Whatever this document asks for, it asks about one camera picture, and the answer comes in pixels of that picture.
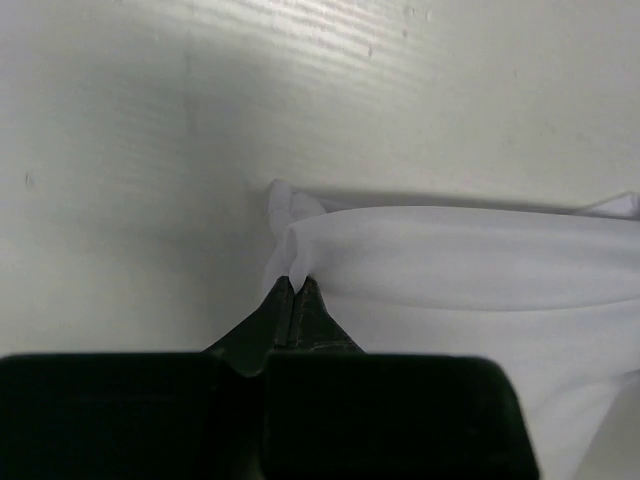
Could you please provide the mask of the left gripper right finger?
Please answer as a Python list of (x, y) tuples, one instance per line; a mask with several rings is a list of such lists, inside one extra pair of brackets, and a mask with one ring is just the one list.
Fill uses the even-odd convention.
[(328, 314), (318, 284), (295, 295), (264, 385), (268, 479), (536, 479), (516, 392), (494, 362), (367, 354)]

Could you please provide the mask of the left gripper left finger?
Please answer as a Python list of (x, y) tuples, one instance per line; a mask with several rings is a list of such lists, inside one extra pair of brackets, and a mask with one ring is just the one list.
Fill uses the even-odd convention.
[(260, 371), (292, 306), (280, 278), (201, 352), (4, 357), (2, 477), (226, 478), (260, 424)]

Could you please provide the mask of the white t shirt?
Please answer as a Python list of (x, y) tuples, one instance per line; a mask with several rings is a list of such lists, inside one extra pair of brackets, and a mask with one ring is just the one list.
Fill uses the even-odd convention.
[(474, 355), (513, 382), (546, 479), (639, 475), (639, 196), (582, 211), (347, 207), (277, 181), (264, 282), (315, 280), (369, 352)]

